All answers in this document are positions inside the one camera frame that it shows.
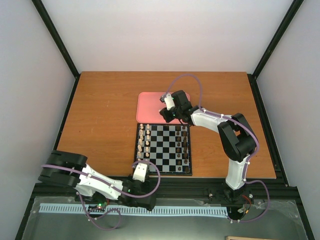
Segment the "brown table surface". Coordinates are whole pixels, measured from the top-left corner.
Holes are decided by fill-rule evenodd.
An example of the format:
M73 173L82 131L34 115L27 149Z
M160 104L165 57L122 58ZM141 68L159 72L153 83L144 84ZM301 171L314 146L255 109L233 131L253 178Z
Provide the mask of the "brown table surface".
M141 92L165 92L184 72L82 72L59 141L58 150L88 157L87 163L107 176L132 173L136 113ZM276 178L256 104L245 72L192 72L202 82L202 106L233 115L242 113L260 143L248 178ZM199 87L192 77L176 82L170 91L184 90L198 105ZM229 159L216 132L190 128L192 177L225 178Z

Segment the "chessboard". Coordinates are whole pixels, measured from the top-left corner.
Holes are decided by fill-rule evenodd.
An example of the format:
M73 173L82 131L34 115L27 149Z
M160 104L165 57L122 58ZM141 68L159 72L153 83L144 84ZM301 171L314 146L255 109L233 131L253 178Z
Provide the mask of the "chessboard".
M134 161L147 160L161 175L192 176L190 126L182 124L137 124ZM156 169L149 166L150 175Z

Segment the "pink mat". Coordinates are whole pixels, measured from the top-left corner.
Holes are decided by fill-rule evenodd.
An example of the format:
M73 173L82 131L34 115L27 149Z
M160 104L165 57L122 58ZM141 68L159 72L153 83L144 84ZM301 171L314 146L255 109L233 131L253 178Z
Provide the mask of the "pink mat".
M160 101L160 97L165 92L151 92L144 91L139 94L138 106L136 109L136 120L142 124L165 124L166 121L160 115L159 110L166 107L166 104ZM179 124L180 122L175 119L170 124Z

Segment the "gray wall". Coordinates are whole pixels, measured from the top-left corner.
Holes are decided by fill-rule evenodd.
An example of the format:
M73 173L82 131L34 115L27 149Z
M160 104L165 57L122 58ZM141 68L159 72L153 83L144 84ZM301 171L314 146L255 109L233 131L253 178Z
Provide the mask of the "gray wall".
M43 0L79 71L251 73L292 0Z
M0 239L15 238L73 77L30 0L0 1Z
M304 1L258 85L290 185L320 239L320 2Z

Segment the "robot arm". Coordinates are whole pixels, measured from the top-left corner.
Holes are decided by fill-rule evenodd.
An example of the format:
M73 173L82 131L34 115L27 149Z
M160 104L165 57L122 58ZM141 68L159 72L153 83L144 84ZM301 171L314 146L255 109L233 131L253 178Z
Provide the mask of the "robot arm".
M232 190L240 189L245 184L244 173L246 159L255 151L256 143L253 138L241 127L222 117L209 115L206 109L199 109L199 106L192 107L186 93L182 90L173 94L167 94L160 99L166 107L160 111L167 123L178 119L191 126L201 126L219 133L225 154L229 157L228 175L225 179ZM226 115L229 118L246 126L251 132L246 118L237 113Z
M152 210L155 207L155 194L143 198L129 197L115 191L111 186L92 178L92 176L98 177L125 193L145 195L152 189L148 180L147 164L138 163L133 176L121 181L100 174L86 164L86 161L87 157L81 154L54 150L46 162L47 165L78 170L88 174L88 176L57 168L44 167L38 180L51 185L75 188L81 195L87 197L92 197L98 193L109 200L117 201L118 204L128 207L142 207L148 210Z

